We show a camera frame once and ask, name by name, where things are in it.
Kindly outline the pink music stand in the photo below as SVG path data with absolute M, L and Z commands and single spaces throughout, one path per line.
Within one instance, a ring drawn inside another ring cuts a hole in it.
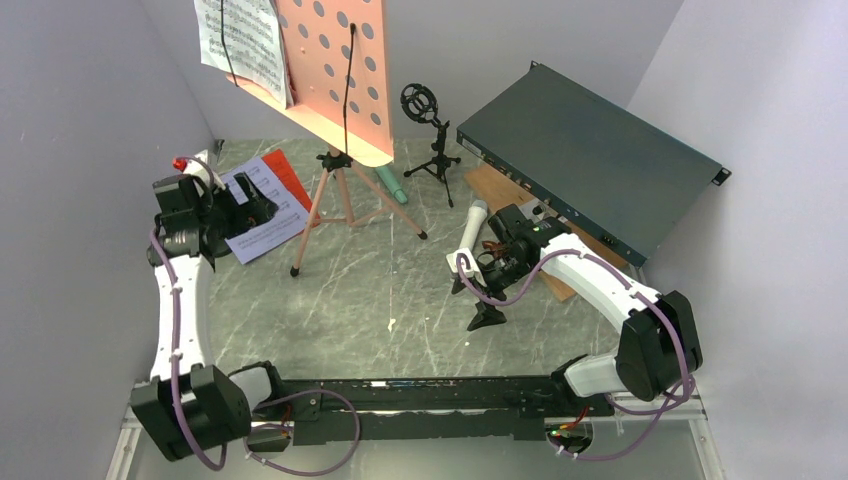
M 331 221 L 319 211 L 331 178 L 336 180 L 344 208 L 339 222 L 357 227 L 371 220 L 370 215 L 354 214 L 348 173 L 356 174 L 380 198 L 381 213 L 394 214 L 419 239 L 427 239 L 425 229 L 366 172 L 394 159 L 385 2 L 274 1 L 271 5 L 279 24 L 291 97 L 277 100 L 252 80 L 229 78 L 327 145 L 319 157 L 322 173 L 291 276 L 300 273 L 313 229 Z

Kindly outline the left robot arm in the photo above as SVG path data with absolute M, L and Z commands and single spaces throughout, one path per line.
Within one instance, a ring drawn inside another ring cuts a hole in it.
M 271 220 L 277 211 L 244 173 L 234 180 L 243 203 L 210 174 L 180 173 L 154 183 L 160 206 L 147 259 L 159 291 L 158 343 L 148 380 L 130 394 L 135 417 L 169 461 L 197 457 L 221 470 L 227 452 L 251 431 L 253 412 L 279 417 L 287 392 L 277 369 L 257 362 L 228 375 L 213 363 L 208 329 L 211 280 L 228 240 Z

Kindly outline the white handheld microphone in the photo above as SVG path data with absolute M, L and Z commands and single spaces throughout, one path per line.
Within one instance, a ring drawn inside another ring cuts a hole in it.
M 474 200 L 467 210 L 466 222 L 459 243 L 459 249 L 472 250 L 479 232 L 488 218 L 488 204 L 481 199 Z

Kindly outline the green condenser microphone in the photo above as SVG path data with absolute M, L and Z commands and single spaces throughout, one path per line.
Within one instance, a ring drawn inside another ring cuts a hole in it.
M 374 172 L 398 203 L 402 205 L 408 203 L 408 197 L 405 191 L 388 165 L 375 167 Z

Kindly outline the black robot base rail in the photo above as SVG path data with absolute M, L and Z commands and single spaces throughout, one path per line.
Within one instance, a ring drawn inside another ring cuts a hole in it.
M 558 375 L 282 380 L 254 409 L 285 422 L 296 446 L 362 440 L 509 437 L 543 441 L 557 423 L 609 417 L 601 394 L 586 398 Z

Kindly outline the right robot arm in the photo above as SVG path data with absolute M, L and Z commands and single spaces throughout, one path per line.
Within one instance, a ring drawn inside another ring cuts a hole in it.
M 618 335 L 611 352 L 584 355 L 555 372 L 551 401 L 560 413 L 578 413 L 595 395 L 628 392 L 645 402 L 665 396 L 683 403 L 693 394 L 703 355 L 688 298 L 627 276 L 561 221 L 532 221 L 515 205 L 486 216 L 475 203 L 446 260 L 452 291 L 478 299 L 471 331 L 505 323 L 503 307 L 521 299 L 540 273 L 568 285 L 610 323 Z

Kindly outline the purple sheet paper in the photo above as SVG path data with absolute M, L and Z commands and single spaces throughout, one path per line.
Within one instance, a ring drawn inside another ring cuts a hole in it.
M 240 207 L 251 207 L 254 225 L 227 241 L 246 265 L 302 233 L 312 201 L 287 157 L 274 150 L 221 175 Z

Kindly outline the red sheet music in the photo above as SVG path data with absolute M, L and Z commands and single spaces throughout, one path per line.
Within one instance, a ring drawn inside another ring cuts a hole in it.
M 284 152 L 280 149 L 271 151 L 263 155 L 262 160 L 277 176 L 287 191 L 290 192 L 307 211 L 310 211 L 313 206 L 312 200 Z

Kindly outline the black tripod mic stand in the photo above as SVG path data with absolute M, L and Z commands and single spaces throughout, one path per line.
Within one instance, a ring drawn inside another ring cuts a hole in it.
M 459 157 L 450 157 L 445 153 L 447 132 L 450 121 L 442 122 L 438 117 L 438 101 L 435 94 L 425 85 L 420 83 L 407 84 L 400 93 L 400 104 L 404 114 L 418 124 L 433 126 L 437 133 L 436 139 L 431 143 L 430 149 L 434 156 L 412 169 L 405 170 L 403 176 L 408 178 L 414 173 L 425 171 L 444 185 L 447 203 L 450 208 L 454 207 L 450 186 L 447 179 L 447 170 L 454 164 L 459 164 Z

